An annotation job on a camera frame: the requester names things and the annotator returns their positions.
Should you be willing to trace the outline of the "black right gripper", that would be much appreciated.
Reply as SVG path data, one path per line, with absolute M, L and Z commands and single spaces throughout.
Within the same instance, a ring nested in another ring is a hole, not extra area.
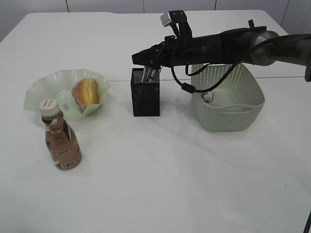
M 159 68 L 203 63 L 224 62 L 221 38 L 218 34 L 194 37 L 188 40 L 166 36 L 159 47 L 150 47 L 132 55 L 134 65 Z

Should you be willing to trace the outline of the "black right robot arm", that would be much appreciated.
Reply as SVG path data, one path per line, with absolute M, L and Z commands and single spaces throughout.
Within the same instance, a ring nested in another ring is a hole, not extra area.
M 269 66 L 276 61 L 305 66 L 305 81 L 310 82 L 310 34 L 279 36 L 265 26 L 250 25 L 201 37 L 166 36 L 132 55 L 133 64 L 153 69 L 203 63 Z

